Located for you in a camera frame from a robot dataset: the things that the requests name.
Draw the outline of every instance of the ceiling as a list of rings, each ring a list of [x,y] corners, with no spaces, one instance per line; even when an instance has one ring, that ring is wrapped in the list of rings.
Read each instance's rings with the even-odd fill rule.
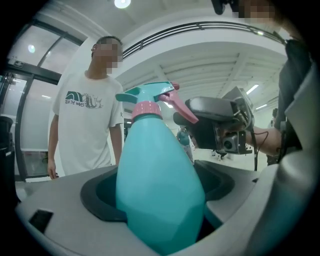
[[[181,14],[186,10],[192,12],[184,15],[184,17],[175,16],[175,14]],[[191,16],[218,17],[214,12],[211,0],[131,0],[131,4],[124,9],[115,7],[114,0],[51,0],[39,12],[38,18],[50,22],[50,19],[55,17],[59,22],[65,20],[68,24],[75,21],[78,23],[78,30],[80,31],[84,29],[83,27],[88,27],[88,30],[90,28],[91,30],[99,30],[100,34],[108,32],[123,39],[138,28],[167,15],[173,15],[170,18],[171,21],[182,20]],[[232,18],[231,9],[228,7],[225,13],[219,17]],[[168,23],[168,19],[169,17],[151,29],[156,29]],[[275,29],[273,26],[266,24],[254,24],[254,26],[269,32]]]
[[[169,80],[178,82],[179,97],[187,99],[206,96],[222,97],[234,86],[248,91],[254,109],[278,104],[279,72],[287,58],[269,49],[235,42],[206,42],[167,51],[150,58],[117,77],[124,90]],[[164,119],[172,118],[174,110],[161,104]],[[124,107],[133,109],[126,103]]]

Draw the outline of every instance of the spray bottle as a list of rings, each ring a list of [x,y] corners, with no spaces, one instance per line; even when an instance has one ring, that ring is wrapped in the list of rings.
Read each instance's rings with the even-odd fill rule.
[[[167,102],[196,123],[176,89],[178,84],[164,81],[116,95],[135,104],[117,171],[116,207],[126,212],[131,231],[161,255],[196,242],[205,205],[198,175],[156,103]]]

